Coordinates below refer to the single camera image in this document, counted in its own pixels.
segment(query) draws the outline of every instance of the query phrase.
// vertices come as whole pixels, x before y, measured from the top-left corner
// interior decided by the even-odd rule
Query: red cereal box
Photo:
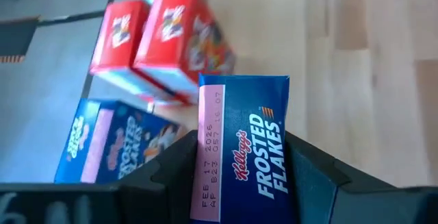
[[[90,72],[144,99],[185,103],[184,98],[132,67],[149,10],[143,0],[121,1],[107,7]]]
[[[198,101],[198,74],[228,75],[235,56],[205,0],[154,0],[133,67]]]

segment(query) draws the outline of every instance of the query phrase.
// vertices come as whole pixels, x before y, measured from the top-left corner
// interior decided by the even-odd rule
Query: cartoon character
[[[217,69],[221,72],[221,74],[229,75],[234,71],[235,65],[235,56],[231,50],[227,50],[225,52],[225,58],[223,64],[217,66]]]
[[[116,142],[109,147],[110,153],[107,156],[108,170],[116,170],[118,153],[123,148],[124,141],[125,131],[123,128],[118,128],[116,130]]]
[[[209,35],[210,27],[197,16],[194,19],[193,34],[188,43],[189,70],[201,71],[205,68]]]
[[[112,23],[112,46],[117,48],[131,38],[129,33],[129,20],[131,15],[127,14],[121,18],[115,18]]]
[[[178,127],[176,125],[169,124],[163,127],[158,135],[151,139],[148,147],[143,151],[144,163],[152,160],[155,156],[167,149],[175,141],[177,137]],[[145,139],[150,138],[150,133],[145,134]]]
[[[183,34],[182,16],[185,7],[179,5],[176,8],[166,8],[163,13],[163,22],[161,26],[162,41],[166,42],[172,38]]]
[[[217,26],[216,23],[212,23],[210,27],[211,27],[211,34],[209,37],[210,46],[208,47],[209,50],[207,51],[207,58],[208,58],[207,70],[217,71],[219,70],[219,67],[222,65],[225,57],[224,48],[226,46],[226,43],[224,41],[219,26]]]
[[[85,124],[82,130],[81,138],[79,139],[79,150],[83,149],[83,144],[87,140],[89,132],[90,132],[90,126],[88,124]]]

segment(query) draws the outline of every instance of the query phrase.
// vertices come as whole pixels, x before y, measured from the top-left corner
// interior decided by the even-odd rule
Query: kellogg's logo
[[[166,10],[164,10],[161,29],[163,42],[183,34],[181,19],[184,9],[185,7],[183,5],[179,5],[175,8],[166,8]]]
[[[112,47],[117,48],[118,46],[126,43],[131,38],[129,33],[129,21],[131,20],[131,15],[127,14],[121,18],[115,18],[112,23]]]
[[[247,138],[247,133],[245,131],[239,130],[235,134],[239,138],[239,150],[233,150],[234,161],[233,168],[235,173],[235,178],[238,180],[248,180],[249,170],[246,166],[248,159],[248,154],[252,152],[251,145],[252,142]]]

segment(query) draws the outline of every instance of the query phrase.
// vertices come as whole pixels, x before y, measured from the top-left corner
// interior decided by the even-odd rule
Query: blue cereal box
[[[55,183],[108,183],[152,160],[177,139],[179,125],[121,101],[81,99]]]
[[[284,159],[289,77],[200,79],[193,223],[295,223]]]

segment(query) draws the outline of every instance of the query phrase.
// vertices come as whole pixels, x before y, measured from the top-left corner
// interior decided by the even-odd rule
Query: pink label strip
[[[224,85],[199,89],[198,153],[190,218],[220,221]]]
[[[87,159],[83,166],[81,182],[95,183],[101,165],[103,149],[110,130],[113,110],[100,110],[88,149]]]

